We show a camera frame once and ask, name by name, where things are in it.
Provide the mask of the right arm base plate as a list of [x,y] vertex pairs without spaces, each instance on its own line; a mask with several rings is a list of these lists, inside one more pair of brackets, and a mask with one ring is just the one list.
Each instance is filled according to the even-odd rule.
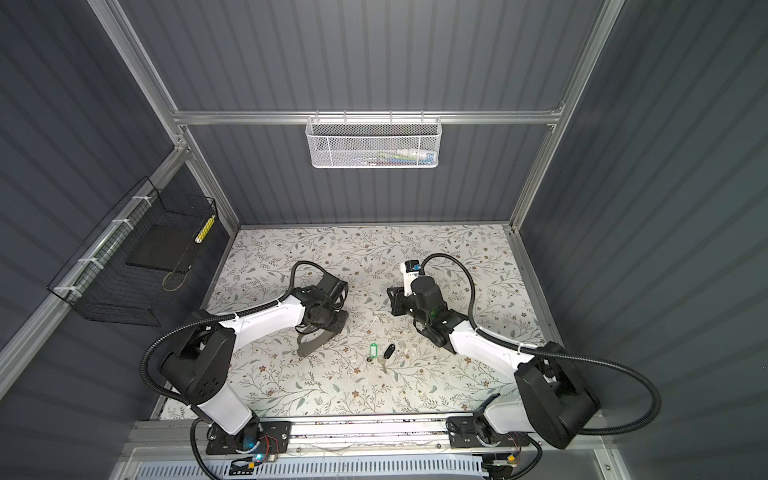
[[452,448],[511,448],[520,449],[530,441],[520,433],[500,434],[480,416],[451,416],[445,421]]

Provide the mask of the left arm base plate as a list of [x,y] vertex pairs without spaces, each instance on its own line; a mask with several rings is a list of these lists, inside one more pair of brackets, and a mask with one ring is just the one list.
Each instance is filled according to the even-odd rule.
[[207,432],[207,455],[264,454],[287,452],[293,424],[288,421],[249,422],[239,433],[228,434],[213,424]]

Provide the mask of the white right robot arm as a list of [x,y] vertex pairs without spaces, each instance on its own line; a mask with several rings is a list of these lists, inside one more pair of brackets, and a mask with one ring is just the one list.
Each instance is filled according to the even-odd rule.
[[429,276],[415,278],[408,287],[390,287],[387,296],[391,313],[410,316],[417,332],[434,345],[514,380],[518,401],[498,394],[479,409],[479,429],[486,442],[495,435],[533,431],[549,445],[564,449],[599,409],[597,396],[574,361],[543,356],[562,353],[559,344],[549,342],[535,355],[502,346],[501,336],[477,332],[466,314],[449,308]]

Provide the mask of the black headed key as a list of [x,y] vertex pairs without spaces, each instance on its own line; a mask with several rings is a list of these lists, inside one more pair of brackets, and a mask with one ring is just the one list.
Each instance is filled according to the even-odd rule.
[[396,350],[396,345],[390,344],[385,350],[384,355],[381,357],[382,371],[384,373],[387,372],[387,362],[391,359],[395,350]]

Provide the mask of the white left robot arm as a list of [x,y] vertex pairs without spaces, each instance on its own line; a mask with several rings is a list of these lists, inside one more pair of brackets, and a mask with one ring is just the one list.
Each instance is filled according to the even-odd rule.
[[344,330],[348,283],[325,273],[316,285],[247,311],[188,324],[160,362],[159,372],[202,419],[230,436],[257,427],[258,417],[229,385],[233,354],[281,330],[297,334],[297,355],[307,357]]

